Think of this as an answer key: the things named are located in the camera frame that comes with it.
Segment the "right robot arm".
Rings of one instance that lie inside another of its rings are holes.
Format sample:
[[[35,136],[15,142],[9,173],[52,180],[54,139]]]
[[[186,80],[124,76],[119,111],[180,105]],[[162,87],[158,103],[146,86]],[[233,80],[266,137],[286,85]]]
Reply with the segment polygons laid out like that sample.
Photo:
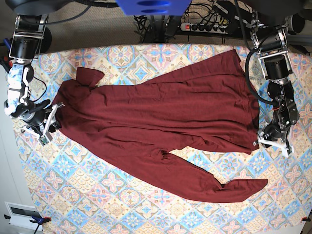
[[[52,105],[48,99],[40,103],[30,99],[30,82],[35,77],[31,63],[39,57],[46,36],[48,15],[69,4],[69,1],[7,0],[5,3],[17,17],[9,50],[13,65],[8,72],[9,89],[4,111],[9,117],[25,122],[22,130],[45,145],[52,141],[51,133],[60,127],[55,114],[64,105]]]

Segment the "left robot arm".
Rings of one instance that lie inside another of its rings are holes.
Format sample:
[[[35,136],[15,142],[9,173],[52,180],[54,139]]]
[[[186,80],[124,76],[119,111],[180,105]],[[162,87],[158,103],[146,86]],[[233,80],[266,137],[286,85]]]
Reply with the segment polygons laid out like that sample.
[[[251,40],[245,62],[245,81],[250,92],[261,102],[273,107],[273,119],[259,130],[254,145],[280,148],[283,156],[294,152],[289,143],[293,126],[299,121],[299,111],[294,99],[294,89],[289,76],[293,73],[288,56],[287,21],[300,12],[305,5],[303,0],[246,0],[253,9],[251,19]],[[262,98],[251,87],[249,61],[256,55],[261,71],[269,81],[267,93],[270,100]]]

